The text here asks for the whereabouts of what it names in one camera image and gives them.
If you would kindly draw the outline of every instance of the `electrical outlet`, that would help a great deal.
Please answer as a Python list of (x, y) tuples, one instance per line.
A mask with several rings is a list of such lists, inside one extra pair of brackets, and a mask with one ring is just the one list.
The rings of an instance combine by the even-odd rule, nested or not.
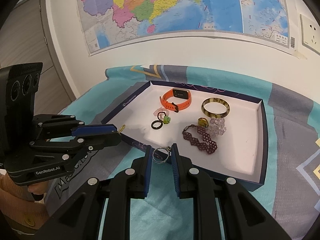
[(319, 25), (300, 14), (302, 28), (302, 44), (320, 55)]

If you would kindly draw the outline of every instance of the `map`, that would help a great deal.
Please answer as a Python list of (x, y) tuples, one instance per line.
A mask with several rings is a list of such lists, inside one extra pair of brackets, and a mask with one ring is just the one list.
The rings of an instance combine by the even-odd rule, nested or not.
[(77, 3), (90, 53), (154, 34), (204, 30), (241, 33), (288, 47), (285, 0), (77, 0)]

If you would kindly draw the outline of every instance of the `box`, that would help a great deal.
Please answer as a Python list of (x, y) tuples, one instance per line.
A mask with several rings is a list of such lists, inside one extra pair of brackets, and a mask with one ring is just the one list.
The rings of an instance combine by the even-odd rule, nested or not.
[[(157, 120), (157, 117), (153, 113), (162, 107), (159, 97), (172, 88), (190, 90), (192, 103), (178, 113), (169, 111), (170, 123), (154, 130), (151, 123)], [(182, 131), (190, 124), (197, 124), (200, 117), (210, 120), (202, 113), (201, 104), (212, 97), (227, 101), (230, 113), (225, 117), (227, 131), (214, 139), (218, 149), (209, 155), (183, 139)], [(170, 98), (168, 101), (179, 104), (185, 100)], [(208, 111), (210, 107), (211, 112), (217, 112), (219, 107), (225, 110), (225, 107), (218, 103), (206, 105)], [(147, 145), (155, 149), (176, 143), (180, 155), (190, 158), (194, 166), (206, 171), (215, 179), (234, 177), (250, 191), (256, 190), (265, 182), (268, 128), (262, 99), (217, 88), (149, 81), (120, 103), (101, 123), (113, 123), (118, 128), (125, 124), (122, 132), (123, 141), (140, 150), (145, 150)], [(191, 132), (193, 137), (200, 138), (195, 128), (190, 128), (188, 132)]]

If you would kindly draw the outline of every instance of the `white wall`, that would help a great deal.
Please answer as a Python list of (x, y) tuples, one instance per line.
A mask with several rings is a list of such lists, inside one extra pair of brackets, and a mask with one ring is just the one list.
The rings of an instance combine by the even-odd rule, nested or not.
[[(302, 0), (292, 1), (297, 12), (291, 10), (289, 18), (294, 19), (298, 28), (300, 13), (314, 20)], [(302, 45), (298, 58), (243, 41), (172, 38), (127, 45), (90, 57), (76, 0), (47, 0), (47, 13), (61, 66), (77, 96), (105, 80), (106, 68), (169, 64), (246, 74), (287, 87), (320, 103), (320, 56)]]

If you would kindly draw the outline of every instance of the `door frame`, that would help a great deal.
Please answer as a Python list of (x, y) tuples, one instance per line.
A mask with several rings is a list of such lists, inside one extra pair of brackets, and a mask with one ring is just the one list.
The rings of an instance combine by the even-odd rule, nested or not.
[[(28, 0), (23, 0), (23, 1), (19, 2), (19, 3), (17, 3), (17, 5), (14, 7), (14, 9), (17, 8), (18, 6), (22, 5), (26, 1), (28, 1)], [(71, 87), (69, 85), (69, 82), (68, 82), (68, 80), (67, 80), (67, 78), (66, 78), (66, 76), (65, 76), (65, 74), (63, 72), (63, 69), (62, 69), (62, 67), (60, 65), (60, 61), (58, 59), (58, 55), (57, 55), (56, 50), (55, 50), (54, 45), (53, 45), (51, 32), (50, 32), (50, 28), (49, 28), (48, 17), (47, 17), (47, 8), (46, 8), (46, 5), (45, 5), (45, 0), (40, 0), (39, 10), (40, 10), (40, 15), (41, 15), (42, 30), (44, 32), (44, 38), (45, 38), (46, 43), (47, 43), (47, 48), (48, 48), (48, 51), (49, 51), (53, 66), (56, 69), (56, 72), (57, 72), (58, 77), (59, 77), (59, 79), (61, 81), (61, 84), (62, 84), (64, 90), (66, 91), (70, 101), (73, 102), (73, 101), (76, 100), (76, 96), (73, 93), (73, 91), (72, 91), (72, 89), (71, 89)]]

